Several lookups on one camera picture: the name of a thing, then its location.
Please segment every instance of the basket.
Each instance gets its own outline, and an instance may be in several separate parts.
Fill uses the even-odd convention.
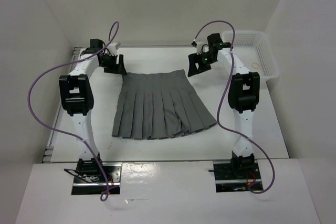
[[[224,31],[222,40],[231,42],[232,31]],[[261,80],[267,81],[279,76],[279,69],[265,33],[238,30],[233,46],[243,64],[251,71],[257,71]]]

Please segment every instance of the white table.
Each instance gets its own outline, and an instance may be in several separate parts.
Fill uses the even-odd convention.
[[[235,48],[244,61],[244,49]],[[194,48],[121,48],[125,67],[128,72],[157,73],[184,69],[188,72],[188,55]],[[228,79],[220,63],[212,65],[212,70],[189,78],[197,94],[216,117],[219,100]],[[92,110],[92,128],[96,145],[103,161],[187,161],[230,159],[237,136],[223,131],[218,125],[194,135],[165,140],[124,140],[112,137],[114,115],[121,90],[120,75],[103,73],[98,68],[90,79],[94,95]],[[221,122],[234,127],[232,109],[225,100],[221,113]],[[57,127],[74,132],[69,115],[61,111]],[[288,158],[274,107],[265,83],[261,84],[260,102],[257,105],[253,122],[254,140],[265,149],[271,158]],[[78,146],[73,137],[55,133],[51,162],[78,161]],[[255,148],[256,158],[264,158]]]
[[[216,193],[210,161],[124,163],[120,195],[72,196],[75,164],[35,164],[16,224],[66,223],[248,223],[318,224],[309,189],[296,159],[273,160],[276,180],[262,195]],[[266,160],[258,161],[264,185]]]

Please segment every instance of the purple cable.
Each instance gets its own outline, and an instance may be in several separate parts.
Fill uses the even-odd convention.
[[[230,24],[229,22],[224,21],[224,20],[215,20],[215,21],[211,21],[211,22],[205,24],[205,25],[198,31],[198,33],[196,34],[196,36],[195,36],[195,40],[197,39],[197,37],[199,36],[199,34],[201,33],[201,31],[202,31],[206,26],[208,26],[208,25],[210,25],[210,24],[212,24],[212,23],[225,23],[225,24],[227,24],[227,25],[229,25],[229,26],[231,27],[231,29],[232,29],[232,33],[233,33],[233,35],[232,35],[231,47],[230,47],[230,55],[231,55],[231,59],[232,59],[232,66],[231,66],[231,70],[230,70],[229,79],[228,79],[228,81],[227,81],[227,83],[226,83],[226,86],[225,86],[225,89],[224,89],[222,98],[220,99],[220,102],[219,102],[219,106],[218,106],[218,110],[217,110],[217,123],[218,123],[218,125],[219,125],[221,128],[225,129],[226,131],[229,131],[229,132],[238,134],[238,135],[240,135],[240,136],[246,138],[249,142],[251,142],[251,143],[254,144],[256,147],[258,147],[259,150],[261,150],[261,152],[265,155],[266,159],[268,160],[268,162],[269,162],[269,164],[270,164],[270,166],[271,166],[271,168],[272,168],[272,180],[271,180],[271,183],[269,184],[269,186],[268,186],[265,190],[262,190],[262,191],[253,191],[253,190],[251,190],[251,186],[252,186],[253,184],[251,184],[250,186],[247,187],[247,189],[248,189],[251,193],[253,193],[253,194],[263,194],[263,193],[267,192],[267,191],[272,187],[272,185],[274,184],[274,180],[275,180],[275,169],[274,169],[272,160],[269,158],[269,156],[268,156],[267,153],[264,151],[264,149],[261,148],[260,145],[258,145],[256,142],[254,142],[254,141],[253,141],[252,139],[250,139],[248,136],[246,136],[245,134],[243,134],[243,133],[241,133],[241,132],[239,132],[239,131],[235,131],[235,130],[232,130],[232,129],[229,129],[229,128],[223,126],[223,125],[220,123],[220,121],[219,121],[220,109],[222,108],[222,105],[223,105],[223,101],[224,101],[226,92],[227,92],[227,90],[228,90],[228,88],[229,88],[229,86],[230,86],[230,84],[231,84],[231,80],[232,80],[232,76],[233,76],[233,70],[234,70],[235,59],[234,59],[234,57],[233,57],[232,49],[233,49],[233,43],[234,43],[234,41],[235,41],[235,37],[236,37],[236,31],[235,31],[235,28],[233,27],[233,25]]]
[[[91,59],[92,57],[94,56],[97,56],[98,54],[100,54],[101,52],[104,52],[107,47],[112,43],[112,41],[114,40],[114,38],[116,37],[117,33],[118,33],[118,30],[119,30],[119,22],[116,21],[113,23],[111,29],[110,29],[110,34],[109,34],[109,38],[111,36],[111,32],[112,32],[112,29],[115,27],[115,25],[117,25],[116,27],[116,31],[114,32],[114,35],[112,36],[111,39],[109,39],[109,41],[107,42],[106,46],[104,46],[102,49],[100,49],[98,52],[95,52],[93,55],[83,59],[83,60],[77,60],[77,61],[73,61],[73,62],[70,62],[70,63],[65,63],[65,64],[61,64],[61,65],[58,65],[58,66],[55,66],[55,67],[52,67],[46,71],[44,71],[43,73],[41,73],[34,81],[33,83],[31,84],[30,88],[29,88],[29,91],[28,91],[28,96],[27,96],[27,102],[28,102],[28,108],[29,108],[29,111],[30,113],[32,114],[32,116],[34,117],[34,119],[39,123],[41,124],[42,126],[44,126],[45,128],[47,129],[50,129],[52,131],[56,131],[56,132],[59,132],[59,133],[63,133],[63,134],[66,134],[66,135],[70,135],[70,136],[74,136],[76,137],[77,139],[79,139],[80,141],[82,141],[86,147],[89,149],[89,151],[91,152],[91,154],[93,155],[93,157],[95,158],[98,166],[99,166],[99,169],[101,170],[102,174],[103,174],[103,177],[104,177],[104,180],[106,182],[106,190],[102,192],[101,196],[100,196],[100,200],[101,201],[106,201],[107,198],[109,197],[109,192],[110,192],[110,186],[109,186],[109,180],[107,179],[107,175],[102,167],[102,165],[100,164],[98,158],[96,157],[94,151],[92,150],[92,148],[90,147],[90,145],[81,137],[81,136],[78,136],[76,134],[73,134],[71,132],[67,132],[67,131],[62,131],[62,130],[59,130],[59,129],[56,129],[54,127],[51,127],[49,126],[48,124],[44,123],[43,121],[41,121],[37,115],[35,114],[33,108],[32,108],[32,103],[30,101],[30,96],[31,96],[31,92],[35,86],[35,84],[39,81],[39,79],[41,79],[44,75],[46,75],[47,73],[55,70],[55,69],[58,69],[58,68],[61,68],[61,67],[65,67],[65,66],[68,66],[68,65],[72,65],[72,64],[76,64],[76,63],[80,63],[80,62],[83,62],[83,61],[86,61],[88,59]]]

